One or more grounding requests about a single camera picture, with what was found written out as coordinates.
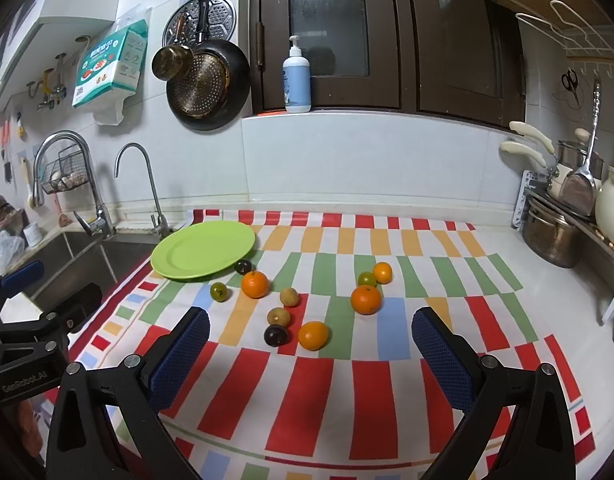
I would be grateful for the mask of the green fruit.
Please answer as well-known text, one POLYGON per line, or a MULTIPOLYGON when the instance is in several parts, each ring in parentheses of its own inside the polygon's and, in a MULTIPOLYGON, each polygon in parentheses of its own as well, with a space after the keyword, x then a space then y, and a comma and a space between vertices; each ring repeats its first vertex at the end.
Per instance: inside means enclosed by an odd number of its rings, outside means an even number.
POLYGON ((209 293, 211 294, 211 299, 217 302, 226 301, 229 297, 228 287, 221 282, 215 282, 211 284, 211 289, 209 289, 209 293))
POLYGON ((375 287, 375 286, 377 286, 377 279, 375 278, 375 276, 371 272, 365 271, 365 272, 361 272, 358 275, 357 284, 359 286, 368 285, 368 286, 375 287))

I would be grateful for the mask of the dark plum front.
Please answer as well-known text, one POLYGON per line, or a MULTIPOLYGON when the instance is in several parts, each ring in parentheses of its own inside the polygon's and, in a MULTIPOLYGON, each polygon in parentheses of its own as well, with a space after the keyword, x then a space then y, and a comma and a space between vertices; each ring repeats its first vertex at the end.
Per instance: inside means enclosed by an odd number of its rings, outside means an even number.
POLYGON ((264 342, 269 347, 278 348, 289 341, 290 334, 285 326, 270 324, 264 331, 264 342))

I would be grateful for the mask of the dark plum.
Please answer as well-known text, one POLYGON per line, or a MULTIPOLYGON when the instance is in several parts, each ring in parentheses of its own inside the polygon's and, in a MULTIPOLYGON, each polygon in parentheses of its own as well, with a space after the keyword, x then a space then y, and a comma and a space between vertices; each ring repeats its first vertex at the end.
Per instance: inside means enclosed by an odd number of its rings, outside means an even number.
POLYGON ((270 324, 264 331, 264 342, 269 347, 278 348, 289 341, 290 334, 285 326, 270 324))
POLYGON ((249 272, 252 272, 254 269, 253 264, 247 259, 240 259, 234 264, 234 270, 238 274, 245 275, 249 272))

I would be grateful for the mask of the large orange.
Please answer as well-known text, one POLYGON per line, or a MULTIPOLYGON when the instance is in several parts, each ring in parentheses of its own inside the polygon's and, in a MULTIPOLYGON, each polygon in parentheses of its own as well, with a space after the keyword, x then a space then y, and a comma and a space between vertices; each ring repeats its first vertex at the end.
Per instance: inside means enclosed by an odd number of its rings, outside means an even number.
POLYGON ((359 285, 351 293, 349 302, 357 313, 373 315, 381 309, 382 296, 375 286, 359 285))

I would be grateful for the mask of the small orange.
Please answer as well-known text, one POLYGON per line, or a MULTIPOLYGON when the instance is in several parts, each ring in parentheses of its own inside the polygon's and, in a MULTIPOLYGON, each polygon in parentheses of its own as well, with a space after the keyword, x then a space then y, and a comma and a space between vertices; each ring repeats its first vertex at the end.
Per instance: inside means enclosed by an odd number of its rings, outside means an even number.
POLYGON ((372 274, 375 280, 381 285, 391 283, 393 279, 392 266, 383 261, 378 262, 375 266, 373 266, 372 274))

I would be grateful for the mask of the orange front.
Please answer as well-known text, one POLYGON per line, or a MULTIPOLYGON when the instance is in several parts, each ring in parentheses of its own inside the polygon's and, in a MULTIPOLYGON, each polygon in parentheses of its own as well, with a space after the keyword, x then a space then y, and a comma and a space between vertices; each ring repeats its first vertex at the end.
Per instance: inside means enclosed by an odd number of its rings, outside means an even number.
POLYGON ((329 337, 330 330, 324 322, 307 322, 298 330, 299 344, 309 351, 317 351, 323 348, 328 343, 329 337))

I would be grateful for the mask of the tall steel kitchen faucet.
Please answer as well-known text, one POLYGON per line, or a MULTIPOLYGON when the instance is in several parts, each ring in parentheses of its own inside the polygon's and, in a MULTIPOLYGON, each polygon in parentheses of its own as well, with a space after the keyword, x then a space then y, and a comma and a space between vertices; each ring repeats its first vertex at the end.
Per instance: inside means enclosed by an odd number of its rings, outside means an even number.
POLYGON ((95 181, 88 143, 76 131, 62 129, 51 133, 43 140, 34 155, 31 170, 32 203, 39 207, 44 202, 43 196, 72 191, 85 184, 91 188, 95 218, 86 221, 77 211, 74 212, 74 217, 86 234, 111 237, 115 234, 115 226, 95 181), (72 151, 64 159, 59 158, 45 164, 43 162, 45 153, 58 141, 72 142, 70 144, 72 151))

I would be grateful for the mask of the stainless steel sink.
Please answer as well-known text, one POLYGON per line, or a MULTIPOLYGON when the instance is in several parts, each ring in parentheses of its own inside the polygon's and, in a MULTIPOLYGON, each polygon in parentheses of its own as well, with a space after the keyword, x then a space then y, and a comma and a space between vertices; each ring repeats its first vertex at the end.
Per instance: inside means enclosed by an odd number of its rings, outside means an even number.
POLYGON ((89 283, 98 284, 106 294, 136 271, 157 244, 156 236, 141 232, 103 238, 62 231, 45 237, 12 265, 17 270, 38 260, 44 265, 43 278, 8 300, 1 318, 6 322, 34 320, 89 283))

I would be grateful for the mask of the green plastic plate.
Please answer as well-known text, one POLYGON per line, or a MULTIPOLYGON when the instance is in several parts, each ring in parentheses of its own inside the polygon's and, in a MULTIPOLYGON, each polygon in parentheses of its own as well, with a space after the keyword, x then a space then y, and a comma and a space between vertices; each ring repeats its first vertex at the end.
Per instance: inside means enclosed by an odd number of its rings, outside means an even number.
POLYGON ((244 258, 255 240, 251 227, 237 221, 196 223, 162 240, 150 255, 150 265, 170 280, 203 278, 244 258))

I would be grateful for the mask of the metal counter shelf rack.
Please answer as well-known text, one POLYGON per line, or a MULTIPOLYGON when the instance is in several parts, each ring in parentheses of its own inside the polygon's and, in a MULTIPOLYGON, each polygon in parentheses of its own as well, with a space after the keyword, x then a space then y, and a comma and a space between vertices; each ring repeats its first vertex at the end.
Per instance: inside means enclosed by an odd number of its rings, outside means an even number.
POLYGON ((569 209, 550 197, 547 193, 547 177, 531 170, 525 170, 522 174, 511 219, 511 226, 521 235, 528 215, 526 211, 528 211, 528 197, 530 196, 550 206, 559 214, 563 214, 566 220, 582 231, 583 249, 579 263, 584 262, 590 266, 609 286, 610 299, 598 308, 599 323, 601 325, 609 323, 614 319, 614 245, 600 232, 594 222, 571 214, 569 209))

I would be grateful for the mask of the steel cooking pot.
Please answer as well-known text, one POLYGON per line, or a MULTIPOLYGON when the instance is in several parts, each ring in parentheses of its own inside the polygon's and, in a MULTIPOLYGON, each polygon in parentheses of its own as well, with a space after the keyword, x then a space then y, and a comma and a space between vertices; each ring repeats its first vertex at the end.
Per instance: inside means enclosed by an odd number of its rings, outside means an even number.
POLYGON ((533 196, 528 197, 526 213, 522 235, 528 247, 555 266, 574 268, 582 258, 582 231, 533 196))

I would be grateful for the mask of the colourful striped tablecloth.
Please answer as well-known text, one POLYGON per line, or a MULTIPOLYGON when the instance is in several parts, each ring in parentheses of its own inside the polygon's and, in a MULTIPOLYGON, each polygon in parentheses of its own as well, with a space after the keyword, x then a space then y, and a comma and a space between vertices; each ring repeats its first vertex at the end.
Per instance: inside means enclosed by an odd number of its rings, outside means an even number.
POLYGON ((460 415, 412 341, 410 323, 429 306, 480 353, 510 367, 552 364, 570 413, 575 456, 594 452, 582 393, 556 335, 498 250, 469 223, 414 218, 251 210, 196 210, 193 221, 227 219, 256 236, 266 296, 249 298, 235 272, 174 282, 142 263, 111 292, 70 355, 89 368, 143 353, 185 311, 204 309, 211 336, 163 414, 179 448, 205 479, 415 479, 447 443, 460 415), (357 313, 349 298, 361 272, 393 269, 377 283, 382 306, 357 313), (283 288, 300 295, 284 308, 283 288), (290 338, 264 342, 267 313, 288 310, 290 338), (304 349, 298 330, 324 322, 328 343, 304 349))

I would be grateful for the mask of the teal tissue box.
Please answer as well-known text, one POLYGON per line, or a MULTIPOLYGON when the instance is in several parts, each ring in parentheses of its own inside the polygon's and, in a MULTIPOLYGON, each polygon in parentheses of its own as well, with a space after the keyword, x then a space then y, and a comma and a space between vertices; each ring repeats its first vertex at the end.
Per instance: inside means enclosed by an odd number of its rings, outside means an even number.
POLYGON ((72 107, 101 112, 138 90, 147 46, 144 18, 118 28, 90 49, 78 66, 72 107))

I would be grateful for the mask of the steel spatula hanging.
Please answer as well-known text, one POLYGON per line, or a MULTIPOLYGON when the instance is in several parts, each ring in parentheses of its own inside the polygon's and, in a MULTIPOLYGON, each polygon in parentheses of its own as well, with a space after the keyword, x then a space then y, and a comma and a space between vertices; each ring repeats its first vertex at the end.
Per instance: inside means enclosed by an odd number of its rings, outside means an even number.
POLYGON ((588 141, 587 151, 583 163, 565 178, 561 188, 562 202, 582 216, 590 216, 594 211, 596 201, 596 181, 590 163, 594 154, 596 136, 598 132, 601 79, 595 74, 594 86, 592 87, 592 130, 588 141))

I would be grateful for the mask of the brass colander hanging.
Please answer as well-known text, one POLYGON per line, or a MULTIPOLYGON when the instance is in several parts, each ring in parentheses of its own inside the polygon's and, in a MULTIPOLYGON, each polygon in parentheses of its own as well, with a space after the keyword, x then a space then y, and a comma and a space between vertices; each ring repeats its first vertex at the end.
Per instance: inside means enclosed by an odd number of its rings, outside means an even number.
POLYGON ((154 54, 152 72, 165 81, 168 104, 180 120, 202 120, 226 99, 228 71, 218 55, 168 44, 154 54))

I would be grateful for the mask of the round steel steamer rack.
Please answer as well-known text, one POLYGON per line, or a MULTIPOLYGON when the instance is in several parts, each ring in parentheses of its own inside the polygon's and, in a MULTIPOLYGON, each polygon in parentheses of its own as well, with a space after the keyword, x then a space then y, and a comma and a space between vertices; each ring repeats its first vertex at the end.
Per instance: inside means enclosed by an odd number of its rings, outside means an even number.
POLYGON ((162 34, 162 46, 185 44, 193 48, 201 39, 230 40, 236 24, 237 14, 229 0, 189 0, 170 16, 162 34), (203 1, 207 13, 201 32, 199 19, 203 1))

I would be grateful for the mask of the black frying pan hanging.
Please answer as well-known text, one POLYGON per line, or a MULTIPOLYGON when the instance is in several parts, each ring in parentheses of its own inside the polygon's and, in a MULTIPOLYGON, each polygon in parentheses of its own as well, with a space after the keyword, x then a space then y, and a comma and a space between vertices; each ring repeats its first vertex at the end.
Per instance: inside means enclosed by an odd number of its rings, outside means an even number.
POLYGON ((232 42, 221 39, 203 41, 195 52, 212 53, 218 55, 220 60, 225 62, 228 71, 228 85, 226 99, 215 110, 202 120, 180 120, 181 124, 186 125, 196 131, 213 131, 220 129, 232 122, 240 114, 251 88, 251 69, 244 52, 232 42))

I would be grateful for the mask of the blue white soap dispenser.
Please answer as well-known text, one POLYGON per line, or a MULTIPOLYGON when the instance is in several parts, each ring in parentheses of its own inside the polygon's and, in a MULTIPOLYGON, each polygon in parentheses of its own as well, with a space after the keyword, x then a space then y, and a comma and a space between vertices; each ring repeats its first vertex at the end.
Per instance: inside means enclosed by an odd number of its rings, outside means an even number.
POLYGON ((298 45, 299 37, 290 36, 289 57, 282 64, 283 99, 290 114, 311 110, 310 63, 298 45))

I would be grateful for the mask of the cream handled saucepan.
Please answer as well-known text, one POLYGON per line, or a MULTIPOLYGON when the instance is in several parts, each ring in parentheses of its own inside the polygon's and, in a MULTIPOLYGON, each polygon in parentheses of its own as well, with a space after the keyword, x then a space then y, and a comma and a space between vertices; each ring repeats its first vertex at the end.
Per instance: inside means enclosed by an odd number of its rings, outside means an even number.
POLYGON ((551 139, 537 128, 526 122, 509 122, 512 132, 523 141, 502 141, 499 150, 512 155, 523 155, 545 170, 548 176, 548 194, 560 200, 562 185, 570 172, 583 165, 587 154, 590 133, 584 128, 576 128, 575 141, 559 140, 553 144, 551 139))

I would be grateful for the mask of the black scissors on wall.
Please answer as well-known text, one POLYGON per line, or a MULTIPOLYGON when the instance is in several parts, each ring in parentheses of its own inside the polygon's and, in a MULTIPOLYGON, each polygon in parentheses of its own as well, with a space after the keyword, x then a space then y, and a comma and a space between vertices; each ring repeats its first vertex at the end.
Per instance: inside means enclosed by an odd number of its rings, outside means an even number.
POLYGON ((580 109, 580 98, 578 97, 578 76, 575 70, 569 68, 565 73, 561 75, 561 84, 563 89, 568 92, 574 99, 576 109, 580 109))

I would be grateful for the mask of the dark wooden window frame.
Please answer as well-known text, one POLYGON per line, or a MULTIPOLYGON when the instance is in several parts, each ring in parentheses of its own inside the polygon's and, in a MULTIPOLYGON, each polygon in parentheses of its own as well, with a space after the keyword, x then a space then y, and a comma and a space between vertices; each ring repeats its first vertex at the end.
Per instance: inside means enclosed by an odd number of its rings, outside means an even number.
POLYGON ((518 21, 493 0, 249 0, 253 109, 284 105, 298 44, 314 108, 446 116, 505 128, 525 115, 518 21))

